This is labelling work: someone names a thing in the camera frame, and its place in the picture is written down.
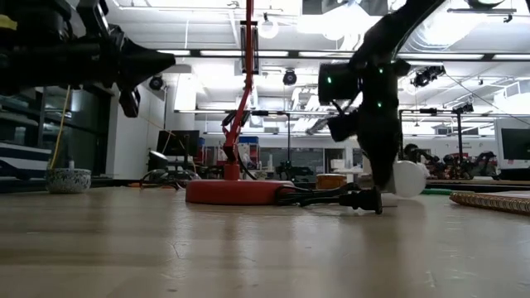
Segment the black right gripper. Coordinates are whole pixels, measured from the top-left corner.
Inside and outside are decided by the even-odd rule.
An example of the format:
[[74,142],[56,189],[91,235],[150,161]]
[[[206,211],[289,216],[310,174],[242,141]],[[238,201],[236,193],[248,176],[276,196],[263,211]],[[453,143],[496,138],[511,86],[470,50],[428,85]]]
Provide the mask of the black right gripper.
[[393,174],[398,145],[390,144],[398,138],[397,110],[361,104],[350,113],[341,113],[327,120],[330,135],[335,142],[356,136],[371,164],[373,182],[385,188]]

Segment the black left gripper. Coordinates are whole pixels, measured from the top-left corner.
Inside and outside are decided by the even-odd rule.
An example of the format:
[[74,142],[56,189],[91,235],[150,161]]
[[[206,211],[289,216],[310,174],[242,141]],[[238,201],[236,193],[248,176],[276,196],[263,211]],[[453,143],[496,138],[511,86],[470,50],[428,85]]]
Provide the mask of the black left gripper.
[[[175,56],[140,46],[127,38],[120,26],[107,21],[108,6],[105,0],[79,0],[76,11],[84,23],[86,36],[99,43],[99,81],[102,84],[116,84],[120,91],[118,102],[125,116],[136,118],[141,100],[137,86],[147,81],[149,87],[153,75],[162,76],[164,70],[174,65]],[[127,70],[125,58],[152,63]]]

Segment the white lightbulb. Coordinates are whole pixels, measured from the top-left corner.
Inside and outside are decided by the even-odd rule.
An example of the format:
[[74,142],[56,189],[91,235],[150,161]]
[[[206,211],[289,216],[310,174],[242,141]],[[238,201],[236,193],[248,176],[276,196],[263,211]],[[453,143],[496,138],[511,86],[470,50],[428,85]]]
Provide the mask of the white lightbulb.
[[386,191],[403,198],[418,196],[426,187],[424,170],[411,161],[396,161]]

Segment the red desk lamp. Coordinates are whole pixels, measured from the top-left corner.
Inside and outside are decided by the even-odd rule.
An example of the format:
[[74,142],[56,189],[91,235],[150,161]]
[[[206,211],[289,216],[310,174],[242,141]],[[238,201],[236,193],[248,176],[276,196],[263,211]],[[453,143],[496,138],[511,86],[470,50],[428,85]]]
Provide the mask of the red desk lamp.
[[243,97],[238,109],[228,116],[222,125],[225,142],[223,151],[227,156],[222,180],[192,180],[185,190],[185,201],[192,204],[214,205],[274,205],[275,194],[283,186],[291,186],[289,181],[242,180],[239,156],[239,134],[243,127],[245,106],[253,90],[253,62],[256,50],[253,33],[253,0],[246,0],[246,18],[243,23],[242,52],[245,70]]

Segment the small yellow round container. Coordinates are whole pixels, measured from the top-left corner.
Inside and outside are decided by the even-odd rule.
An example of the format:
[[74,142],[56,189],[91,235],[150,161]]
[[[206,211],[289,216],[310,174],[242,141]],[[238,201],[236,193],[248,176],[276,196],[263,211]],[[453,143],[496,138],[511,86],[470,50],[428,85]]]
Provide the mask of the small yellow round container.
[[319,174],[316,176],[318,190],[331,190],[340,188],[348,183],[347,176],[341,174]]

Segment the distant black robot arms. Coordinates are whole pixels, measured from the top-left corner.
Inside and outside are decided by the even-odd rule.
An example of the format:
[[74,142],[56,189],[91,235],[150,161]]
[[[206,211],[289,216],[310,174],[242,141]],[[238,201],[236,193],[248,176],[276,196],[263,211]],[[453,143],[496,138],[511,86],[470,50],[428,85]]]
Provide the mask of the distant black robot arms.
[[404,147],[403,157],[407,161],[419,164],[425,171],[427,179],[472,180],[475,177],[499,179],[496,155],[492,151],[484,151],[471,159],[464,156],[461,161],[458,153],[445,155],[441,159],[411,143]]

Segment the black computer monitor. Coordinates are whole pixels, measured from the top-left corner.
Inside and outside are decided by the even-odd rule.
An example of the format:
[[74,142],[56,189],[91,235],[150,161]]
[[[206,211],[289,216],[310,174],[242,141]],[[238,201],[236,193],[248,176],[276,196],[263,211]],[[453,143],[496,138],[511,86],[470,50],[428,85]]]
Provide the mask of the black computer monitor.
[[199,144],[198,130],[160,131],[157,151],[166,156],[195,156],[199,151]]

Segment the pink spiral notebook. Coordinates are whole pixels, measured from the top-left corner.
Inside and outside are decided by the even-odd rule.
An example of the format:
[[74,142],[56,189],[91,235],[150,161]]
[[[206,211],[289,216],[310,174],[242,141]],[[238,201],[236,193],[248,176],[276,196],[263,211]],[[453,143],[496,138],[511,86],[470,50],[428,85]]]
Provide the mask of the pink spiral notebook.
[[450,195],[449,199],[463,206],[530,216],[530,191],[455,192]]

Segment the orange pen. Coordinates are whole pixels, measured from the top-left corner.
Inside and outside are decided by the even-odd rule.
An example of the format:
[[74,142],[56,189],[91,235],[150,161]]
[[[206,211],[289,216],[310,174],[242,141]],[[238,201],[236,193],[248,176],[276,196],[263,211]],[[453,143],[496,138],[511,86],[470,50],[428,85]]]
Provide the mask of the orange pen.
[[139,189],[156,189],[156,188],[159,188],[159,189],[175,189],[175,188],[177,188],[178,189],[178,186],[175,187],[174,185],[151,184],[151,183],[140,184],[139,182],[133,182],[133,183],[127,184],[127,187],[139,188]]

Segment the dark storage shelving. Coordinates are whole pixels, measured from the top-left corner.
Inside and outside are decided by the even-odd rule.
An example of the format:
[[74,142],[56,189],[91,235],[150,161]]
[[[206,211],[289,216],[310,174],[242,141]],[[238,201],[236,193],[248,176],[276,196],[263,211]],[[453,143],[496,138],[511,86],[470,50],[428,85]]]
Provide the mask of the dark storage shelving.
[[39,116],[11,113],[0,108],[0,180],[42,180],[46,169],[86,169],[98,176],[105,172],[110,92],[97,87],[49,89],[56,96],[46,106],[58,109],[51,121]]

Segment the white cased display screen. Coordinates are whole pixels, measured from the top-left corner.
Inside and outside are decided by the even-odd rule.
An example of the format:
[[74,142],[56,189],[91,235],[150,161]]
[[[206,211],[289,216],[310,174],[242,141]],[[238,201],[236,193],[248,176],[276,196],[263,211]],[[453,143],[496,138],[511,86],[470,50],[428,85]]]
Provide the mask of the white cased display screen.
[[500,170],[530,169],[530,117],[494,121]]

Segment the patterned ceramic bowl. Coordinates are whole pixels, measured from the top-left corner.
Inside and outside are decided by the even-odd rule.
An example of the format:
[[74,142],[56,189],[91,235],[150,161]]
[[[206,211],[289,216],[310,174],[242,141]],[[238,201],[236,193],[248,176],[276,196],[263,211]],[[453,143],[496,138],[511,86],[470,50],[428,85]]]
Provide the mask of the patterned ceramic bowl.
[[91,174],[86,169],[48,169],[45,173],[46,189],[51,194],[81,194],[90,188]]

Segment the black aluminium rig frame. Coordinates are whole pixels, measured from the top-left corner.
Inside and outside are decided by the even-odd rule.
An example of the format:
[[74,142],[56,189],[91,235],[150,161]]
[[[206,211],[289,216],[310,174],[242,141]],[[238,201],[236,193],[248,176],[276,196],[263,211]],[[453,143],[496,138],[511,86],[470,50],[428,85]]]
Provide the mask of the black aluminium rig frame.
[[[177,60],[183,59],[218,59],[218,60],[234,60],[236,62],[243,59],[243,54],[238,50],[164,50],[163,53],[173,54]],[[328,51],[328,50],[314,50],[314,51],[297,51],[297,50],[261,50],[256,54],[259,62],[263,60],[318,60],[337,62],[349,58],[348,51]],[[420,53],[420,54],[398,54],[398,58],[404,59],[417,69],[425,68],[433,65],[448,66],[450,63],[530,63],[530,54],[473,54],[473,53]],[[460,110],[463,118],[468,118],[471,122],[477,123],[481,118],[488,121],[493,121],[495,118],[523,118],[530,117],[530,112],[524,112],[524,105],[518,105],[518,109],[514,112],[508,110],[508,103],[494,103],[482,98],[479,90],[471,90],[466,87],[464,77],[458,77],[454,74],[444,74],[439,76],[433,83],[427,85],[428,88],[440,88],[441,81],[448,79],[454,83],[455,87],[459,87],[466,91],[465,94],[457,99],[447,103],[439,104],[437,106],[421,106],[419,108],[438,108],[445,110]],[[0,94],[0,108],[5,108],[11,113],[25,114],[27,116],[37,117],[41,113],[44,117],[55,121],[59,118],[58,109],[46,106],[48,98],[54,99],[56,96],[49,89],[40,89],[33,94],[21,93],[11,96],[4,96]],[[401,109],[416,109],[411,105],[407,105]],[[299,109],[295,106],[290,108],[284,107],[281,110],[271,110],[270,108],[255,108],[254,110],[267,111],[286,111],[292,117],[299,118],[330,118],[338,113],[337,108],[328,104],[317,104],[315,107],[306,109]],[[414,117],[411,114],[403,114],[403,118],[409,117],[416,121],[425,121],[427,118],[453,118],[453,117],[428,117],[419,115]]]

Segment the distant black frame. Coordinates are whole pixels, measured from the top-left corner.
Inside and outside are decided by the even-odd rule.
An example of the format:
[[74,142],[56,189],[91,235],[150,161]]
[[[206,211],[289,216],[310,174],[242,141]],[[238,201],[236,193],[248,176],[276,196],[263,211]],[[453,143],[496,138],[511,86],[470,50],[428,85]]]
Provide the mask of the distant black frame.
[[419,115],[424,115],[428,117],[454,117],[457,121],[457,136],[458,136],[458,156],[454,159],[453,165],[452,165],[452,173],[454,178],[463,178],[464,177],[464,171],[462,167],[462,163],[464,160],[463,155],[463,135],[462,135],[462,112],[460,110],[445,110],[445,109],[438,109],[438,108],[416,108],[416,109],[400,109],[398,111],[398,121],[399,121],[399,149],[398,149],[398,159],[402,160],[405,158],[405,152],[404,152],[404,134],[402,130],[402,123],[403,123],[403,114],[411,114],[414,117],[418,117]]
[[286,116],[287,117],[287,161],[284,169],[286,176],[290,178],[290,169],[292,168],[292,142],[291,142],[291,114],[286,111],[267,111],[267,110],[250,110],[249,114],[258,117],[269,116]]

